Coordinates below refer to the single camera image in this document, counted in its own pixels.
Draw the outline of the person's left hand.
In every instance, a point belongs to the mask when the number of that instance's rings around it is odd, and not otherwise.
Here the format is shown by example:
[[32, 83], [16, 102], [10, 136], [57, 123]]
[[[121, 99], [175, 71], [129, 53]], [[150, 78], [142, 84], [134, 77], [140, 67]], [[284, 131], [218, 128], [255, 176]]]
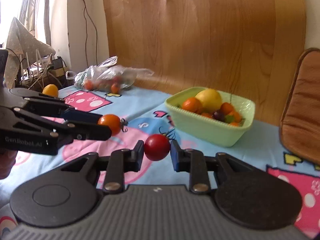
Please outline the person's left hand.
[[17, 151], [1, 148], [0, 154], [0, 180], [9, 176], [12, 167], [16, 163]]

